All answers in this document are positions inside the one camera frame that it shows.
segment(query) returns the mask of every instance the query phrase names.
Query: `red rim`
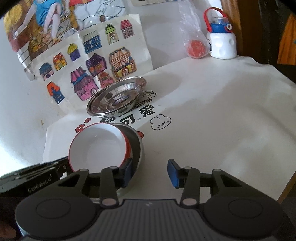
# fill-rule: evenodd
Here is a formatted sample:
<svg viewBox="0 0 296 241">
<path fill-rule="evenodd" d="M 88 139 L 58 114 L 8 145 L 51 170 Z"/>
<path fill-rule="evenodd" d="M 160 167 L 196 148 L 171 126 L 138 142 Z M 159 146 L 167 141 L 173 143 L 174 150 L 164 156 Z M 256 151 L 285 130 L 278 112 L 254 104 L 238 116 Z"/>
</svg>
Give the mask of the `red rim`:
<svg viewBox="0 0 296 241">
<path fill-rule="evenodd" d="M 87 126 L 86 128 L 88 128 L 88 127 L 90 127 L 90 126 L 93 126 L 93 125 L 96 125 L 96 124 L 107 124 L 107 125 L 111 125 L 111 126 L 115 127 L 116 129 L 118 129 L 116 126 L 114 126 L 114 125 L 112 125 L 112 124 L 109 124 L 109 123 L 100 123 L 100 122 L 93 123 L 93 124 Z M 73 169 L 73 167 L 72 167 L 72 165 L 71 165 L 71 160 L 70 160 L 70 150 L 71 150 L 71 147 L 72 147 L 72 144 L 73 144 L 75 138 L 76 138 L 81 132 L 83 132 L 86 128 L 84 128 L 82 131 L 80 131 L 80 132 L 79 132 L 79 133 L 73 138 L 73 140 L 72 140 L 72 142 L 71 142 L 71 145 L 70 145 L 70 147 L 69 147 L 68 160 L 69 160 L 70 168 L 71 168 L 71 170 L 72 170 L 73 172 L 76 172 L 76 171 L 74 171 L 74 169 Z M 125 161 L 127 158 L 129 158 L 130 155 L 131 155 L 131 145 L 130 145 L 129 139 L 126 137 L 126 135 L 125 135 L 120 129 L 118 129 L 118 130 L 121 132 L 121 134 L 123 135 L 124 140 L 125 140 L 125 142 L 126 142 L 126 154 L 125 154 L 125 156 L 124 156 L 123 161 L 122 161 L 121 164 L 120 164 L 120 166 L 121 166 L 121 165 L 124 163 L 124 161 Z"/>
</svg>

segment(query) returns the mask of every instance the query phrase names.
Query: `red bottle handle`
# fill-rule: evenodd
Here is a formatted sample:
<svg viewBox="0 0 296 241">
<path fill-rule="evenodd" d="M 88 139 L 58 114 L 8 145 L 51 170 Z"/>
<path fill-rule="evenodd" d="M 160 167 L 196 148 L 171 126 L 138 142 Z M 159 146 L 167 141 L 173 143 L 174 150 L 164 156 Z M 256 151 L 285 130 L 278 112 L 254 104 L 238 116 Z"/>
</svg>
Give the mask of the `red bottle handle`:
<svg viewBox="0 0 296 241">
<path fill-rule="evenodd" d="M 205 10 L 205 13 L 204 13 L 205 24 L 207 25 L 207 30 L 211 33 L 211 32 L 213 32 L 213 29 L 210 25 L 209 19 L 207 18 L 207 13 L 210 9 L 214 9 L 214 10 L 218 11 L 225 18 L 227 18 L 227 15 L 220 8 L 217 8 L 217 7 L 210 7 L 207 10 Z"/>
</svg>

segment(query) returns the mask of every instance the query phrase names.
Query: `colored house drawing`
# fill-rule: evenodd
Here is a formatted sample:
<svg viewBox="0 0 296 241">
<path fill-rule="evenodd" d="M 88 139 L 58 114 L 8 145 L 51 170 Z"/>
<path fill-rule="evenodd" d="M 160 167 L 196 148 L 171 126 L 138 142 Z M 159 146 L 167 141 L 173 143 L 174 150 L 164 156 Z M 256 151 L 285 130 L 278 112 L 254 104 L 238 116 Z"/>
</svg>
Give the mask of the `colored house drawing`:
<svg viewBox="0 0 296 241">
<path fill-rule="evenodd" d="M 94 78 L 89 76 L 82 67 L 71 72 L 71 83 L 74 86 L 74 92 L 81 100 L 87 100 L 99 89 Z"/>
<path fill-rule="evenodd" d="M 83 36 L 83 45 L 85 53 L 90 53 L 95 49 L 102 47 L 100 36 L 97 31 L 93 31 L 87 35 Z"/>
<path fill-rule="evenodd" d="M 47 80 L 50 76 L 54 74 L 52 66 L 47 62 L 40 67 L 39 72 L 43 80 Z"/>
<path fill-rule="evenodd" d="M 99 76 L 99 81 L 101 83 L 101 88 L 104 89 L 108 85 L 114 83 L 114 79 L 110 77 L 106 72 L 102 71 Z"/>
<path fill-rule="evenodd" d="M 65 98 L 60 91 L 60 87 L 52 81 L 47 85 L 47 90 L 49 95 L 54 98 L 57 104 L 59 104 Z"/>
<path fill-rule="evenodd" d="M 67 54 L 70 55 L 72 62 L 75 61 L 76 59 L 80 58 L 80 53 L 78 50 L 78 46 L 76 44 L 69 45 Z"/>
<path fill-rule="evenodd" d="M 107 68 L 105 59 L 96 53 L 86 61 L 86 66 L 93 77 Z"/>
<path fill-rule="evenodd" d="M 115 27 L 112 24 L 107 24 L 105 28 L 105 33 L 107 35 L 109 45 L 119 40 L 118 35 L 115 31 Z"/>
<path fill-rule="evenodd" d="M 53 59 L 54 67 L 56 70 L 61 69 L 62 67 L 67 65 L 65 57 L 59 53 Z"/>
<path fill-rule="evenodd" d="M 120 22 L 120 28 L 123 33 L 124 39 L 134 35 L 133 26 L 129 20 L 123 20 Z"/>
<path fill-rule="evenodd" d="M 109 55 L 111 71 L 117 80 L 137 70 L 136 63 L 125 47 L 115 50 Z"/>
</svg>

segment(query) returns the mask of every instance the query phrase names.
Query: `girl in blue dress drawing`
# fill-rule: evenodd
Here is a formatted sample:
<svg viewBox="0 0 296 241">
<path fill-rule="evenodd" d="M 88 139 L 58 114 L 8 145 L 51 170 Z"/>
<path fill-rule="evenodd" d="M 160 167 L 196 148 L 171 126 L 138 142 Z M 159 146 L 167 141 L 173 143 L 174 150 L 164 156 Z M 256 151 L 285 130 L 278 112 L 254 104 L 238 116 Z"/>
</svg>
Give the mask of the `girl in blue dress drawing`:
<svg viewBox="0 0 296 241">
<path fill-rule="evenodd" d="M 48 27 L 52 23 L 51 37 L 53 44 L 60 42 L 57 39 L 57 31 L 61 23 L 61 15 L 63 10 L 62 0 L 34 0 L 22 25 L 14 33 L 14 38 L 18 36 L 29 24 L 33 15 L 36 15 L 36 21 L 39 26 L 43 27 L 43 42 L 46 43 L 50 36 L 47 34 Z M 65 9 L 65 13 L 69 14 L 69 7 Z"/>
</svg>

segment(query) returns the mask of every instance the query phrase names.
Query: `blue dress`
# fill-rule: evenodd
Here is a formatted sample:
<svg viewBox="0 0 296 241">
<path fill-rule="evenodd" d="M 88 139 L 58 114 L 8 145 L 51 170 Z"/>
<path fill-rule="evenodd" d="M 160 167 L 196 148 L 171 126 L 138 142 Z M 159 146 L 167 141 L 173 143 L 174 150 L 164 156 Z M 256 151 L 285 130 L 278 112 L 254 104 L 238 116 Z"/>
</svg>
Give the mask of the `blue dress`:
<svg viewBox="0 0 296 241">
<path fill-rule="evenodd" d="M 44 25 L 45 18 L 48 14 L 49 8 L 54 3 L 60 3 L 62 5 L 62 0 L 45 0 L 42 3 L 37 2 L 37 0 L 34 0 L 34 4 L 37 6 L 36 9 L 36 21 L 39 26 Z"/>
</svg>

